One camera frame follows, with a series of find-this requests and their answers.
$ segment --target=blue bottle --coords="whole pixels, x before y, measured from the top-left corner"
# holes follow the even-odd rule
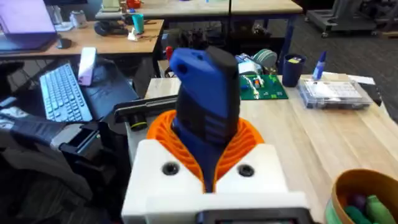
[[[323,68],[325,68],[326,52],[321,54],[317,66],[315,67],[312,75],[312,79],[319,80],[322,77]]]

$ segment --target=table leg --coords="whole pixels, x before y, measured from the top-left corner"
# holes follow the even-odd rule
[[[289,49],[290,49],[290,44],[292,43],[295,19],[296,19],[296,17],[292,16],[287,21],[285,42],[284,42],[284,45],[283,45],[282,50],[280,51],[280,55],[279,55],[279,63],[278,63],[279,74],[282,74],[283,67],[284,67],[284,57],[285,57],[285,55],[288,54]]]
[[[157,63],[158,60],[162,58],[162,38],[163,38],[163,29],[160,30],[159,36],[156,40],[156,44],[154,47],[154,51],[152,53],[152,64],[155,70],[156,78],[161,78],[160,71],[159,71],[159,64]]]

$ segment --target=black cup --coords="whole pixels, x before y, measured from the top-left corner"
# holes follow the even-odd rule
[[[292,58],[300,58],[299,63],[289,62]],[[282,84],[286,87],[295,87],[299,82],[300,76],[303,72],[306,57],[297,54],[288,54],[284,58],[284,69],[282,71]]]

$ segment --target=blue cap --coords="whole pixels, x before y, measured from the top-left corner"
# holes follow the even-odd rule
[[[326,52],[323,52],[321,54],[321,57],[319,58],[319,62],[324,62],[326,60]]]

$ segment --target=black screw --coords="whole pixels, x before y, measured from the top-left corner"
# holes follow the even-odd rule
[[[238,166],[238,172],[241,176],[243,177],[251,177],[254,175],[254,169],[253,167],[247,165],[247,164],[243,164]]]
[[[166,164],[163,165],[162,168],[162,172],[165,175],[175,175],[178,173],[178,171],[180,170],[178,164],[176,164],[175,162],[168,162]]]

